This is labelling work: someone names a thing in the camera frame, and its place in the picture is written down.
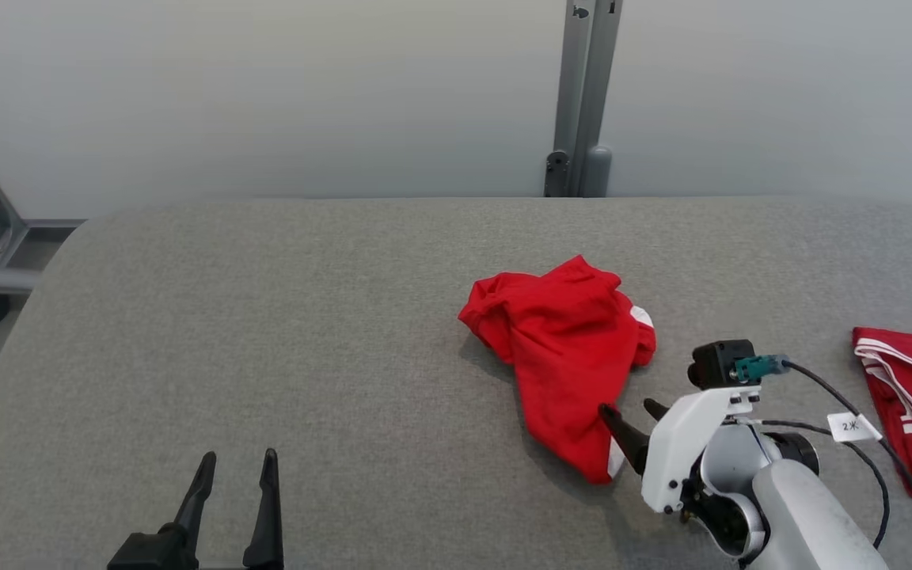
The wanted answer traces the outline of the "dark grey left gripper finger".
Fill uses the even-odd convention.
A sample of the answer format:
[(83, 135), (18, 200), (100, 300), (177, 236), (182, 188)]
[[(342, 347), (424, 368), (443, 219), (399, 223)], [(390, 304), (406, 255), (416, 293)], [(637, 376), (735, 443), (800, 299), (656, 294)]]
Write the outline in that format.
[(216, 452), (206, 452), (200, 459), (195, 476), (193, 476), (188, 491), (180, 503), (180, 509), (175, 515), (175, 524), (184, 531), (186, 549), (195, 549), (198, 545), (200, 520), (202, 519), (207, 498), (210, 497), (212, 492), (216, 465)]
[(264, 452), (263, 469), (258, 480), (261, 498), (251, 541), (244, 549), (246, 569), (283, 569), (283, 524), (278, 454), (274, 448)]

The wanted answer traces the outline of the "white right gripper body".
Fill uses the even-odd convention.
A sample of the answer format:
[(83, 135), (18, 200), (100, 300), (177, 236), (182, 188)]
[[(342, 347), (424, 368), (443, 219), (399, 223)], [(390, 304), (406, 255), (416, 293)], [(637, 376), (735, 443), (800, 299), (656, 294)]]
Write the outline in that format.
[(756, 430), (743, 420), (760, 387), (717, 387), (691, 393), (670, 406), (649, 436), (641, 494), (658, 513), (682, 507), (684, 480), (695, 472), (716, 494), (737, 493), (762, 466)]

